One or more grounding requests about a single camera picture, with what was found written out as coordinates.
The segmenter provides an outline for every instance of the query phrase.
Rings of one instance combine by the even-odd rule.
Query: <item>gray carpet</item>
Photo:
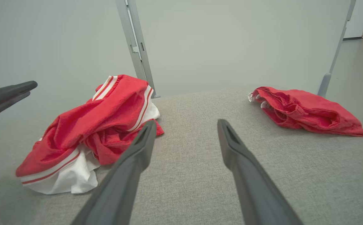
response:
[[[130,224],[243,224],[218,118],[230,122],[304,224],[363,224],[363,138],[280,128],[248,102],[250,91],[154,99],[165,134],[141,175]],[[53,120],[36,117],[0,126],[0,224],[69,224],[90,196],[39,194],[14,176]],[[97,170],[99,182],[109,168]]]

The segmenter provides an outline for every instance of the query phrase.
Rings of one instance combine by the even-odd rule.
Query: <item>red fabric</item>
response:
[[[260,87],[253,98],[271,107],[262,110],[281,127],[304,128],[314,133],[342,134],[363,137],[360,121],[335,102],[306,91],[280,91],[271,87]]]
[[[93,151],[101,165],[115,162],[146,123],[141,121],[143,117],[139,118],[139,115],[146,110],[152,89],[147,81],[127,75],[117,76],[116,82],[107,88],[108,92],[102,99],[90,99],[60,114],[17,168],[17,177],[52,168],[69,156],[80,143]],[[138,122],[140,125],[135,130],[127,131]],[[157,135],[163,133],[157,123]]]

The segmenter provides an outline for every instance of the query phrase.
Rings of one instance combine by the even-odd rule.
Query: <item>white stripe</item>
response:
[[[113,80],[110,82],[110,84],[107,86],[107,88],[105,89],[105,91],[102,92],[102,94],[100,94],[98,96],[98,98],[96,98],[96,100],[100,100],[103,99],[107,93],[111,90],[111,88],[113,87],[113,85],[116,83],[117,81],[117,76],[113,77]]]
[[[35,174],[31,174],[31,175],[27,175],[24,177],[20,177],[20,181],[25,182],[25,181],[32,181],[38,178],[42,178],[45,177],[53,172],[55,172],[57,169],[61,168],[63,165],[65,165],[67,162],[69,162],[70,160],[72,160],[74,157],[76,157],[76,155],[79,153],[78,148],[76,148],[69,156],[67,156],[64,160],[62,160],[60,163],[56,164],[54,167],[49,168],[43,172],[38,172]]]
[[[135,122],[134,126],[130,129],[128,129],[127,131],[132,131],[134,129],[137,128],[137,126],[139,125],[140,123],[140,120],[141,118],[143,117],[143,113],[144,113],[144,110],[145,110],[145,107],[148,105],[148,103],[151,101],[151,95],[153,94],[153,91],[151,92],[149,98],[148,98],[148,101],[147,101],[147,97],[148,97],[148,94],[149,92],[151,91],[151,86],[148,85],[148,87],[146,88],[145,92],[144,92],[144,104],[143,104],[143,107],[141,108],[141,111],[140,111],[140,115],[138,116],[137,118],[137,121]]]
[[[94,100],[94,98],[96,98],[97,97],[97,95],[105,88],[105,86],[107,85],[107,83],[110,81],[110,78],[112,78],[112,76],[109,76],[108,78],[107,78],[107,80],[105,81],[105,83],[99,88],[99,90],[94,94],[94,96],[93,96],[93,100]]]

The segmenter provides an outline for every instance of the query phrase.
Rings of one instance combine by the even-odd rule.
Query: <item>crumpled red clothing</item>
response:
[[[250,95],[250,101],[253,99],[281,127],[363,137],[362,124],[353,114],[321,96],[300,90],[259,87]]]

